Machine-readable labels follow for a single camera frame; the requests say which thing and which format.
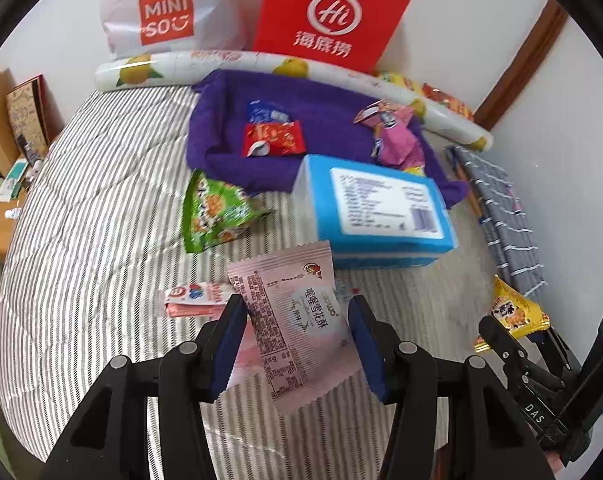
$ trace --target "white plastic bag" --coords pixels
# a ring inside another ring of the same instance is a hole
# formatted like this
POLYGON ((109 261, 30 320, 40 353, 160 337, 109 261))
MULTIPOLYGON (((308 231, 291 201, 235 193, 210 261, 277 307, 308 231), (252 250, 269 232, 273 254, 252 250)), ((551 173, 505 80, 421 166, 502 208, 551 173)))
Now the white plastic bag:
POLYGON ((100 0, 100 16, 116 58, 245 46, 236 0, 100 0))

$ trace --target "wall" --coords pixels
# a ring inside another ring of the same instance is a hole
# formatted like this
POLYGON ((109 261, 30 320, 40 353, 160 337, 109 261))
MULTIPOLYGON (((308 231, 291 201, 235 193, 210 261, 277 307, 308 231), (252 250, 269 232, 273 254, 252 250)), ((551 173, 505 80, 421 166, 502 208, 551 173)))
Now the wall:
MULTIPOLYGON (((533 26, 545 0, 413 0, 381 65, 428 81, 476 107, 533 26)), ((258 0, 245 1, 254 23, 258 0)), ((109 59, 98 0, 41 0, 0 49, 17 83, 43 73, 66 123, 109 59)))
MULTIPOLYGON (((583 360, 603 314, 603 60, 574 21, 493 134, 489 158, 517 184, 545 264, 543 307, 583 360)), ((603 417, 561 478, 581 478, 602 445, 603 417)))

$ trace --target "yellow snack packet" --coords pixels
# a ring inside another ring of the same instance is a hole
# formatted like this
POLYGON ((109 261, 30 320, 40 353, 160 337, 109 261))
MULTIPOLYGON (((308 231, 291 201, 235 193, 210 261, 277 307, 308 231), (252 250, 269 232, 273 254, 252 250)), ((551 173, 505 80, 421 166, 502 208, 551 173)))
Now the yellow snack packet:
MULTIPOLYGON (((515 339, 550 327, 550 318, 534 301, 527 300, 513 287, 495 276, 495 299, 491 314, 499 320, 515 339)), ((475 339, 475 352, 489 350, 484 338, 475 339)))

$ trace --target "red paper bag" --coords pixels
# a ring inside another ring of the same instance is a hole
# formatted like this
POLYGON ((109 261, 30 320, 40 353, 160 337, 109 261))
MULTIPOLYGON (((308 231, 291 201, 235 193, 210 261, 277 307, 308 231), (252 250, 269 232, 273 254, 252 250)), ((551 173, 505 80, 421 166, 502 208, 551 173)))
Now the red paper bag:
POLYGON ((142 45, 194 34, 193 0, 139 0, 142 45))
POLYGON ((264 0, 253 50, 370 72, 410 0, 264 0))

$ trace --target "gray striped cloth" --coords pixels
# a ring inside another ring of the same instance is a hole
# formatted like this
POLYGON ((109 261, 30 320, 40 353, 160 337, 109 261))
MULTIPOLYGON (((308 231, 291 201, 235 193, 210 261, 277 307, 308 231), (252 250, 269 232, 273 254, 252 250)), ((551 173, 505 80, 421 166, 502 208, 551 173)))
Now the gray striped cloth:
MULTIPOLYGON (((180 283, 227 281, 226 263, 293 246, 288 195, 238 240, 186 254, 184 160, 197 95, 189 87, 94 92, 44 161, 19 218, 0 286, 0 403, 24 447, 46 460, 108 361, 162 356, 208 318, 158 317, 153 296, 180 283)), ((419 269, 338 272, 378 319, 443 358, 472 353, 491 297, 491 263, 472 212, 452 212, 459 249, 419 269)), ((263 374, 202 405, 219 478, 374 479, 392 424, 355 374, 278 416, 263 374)), ((445 402, 437 446, 446 442, 445 402)), ((152 477, 161 479, 158 410, 148 410, 152 477)))
POLYGON ((539 301, 546 285, 533 231, 508 174, 492 162, 461 146, 448 153, 462 164, 483 209, 479 220, 499 277, 526 298, 539 301))

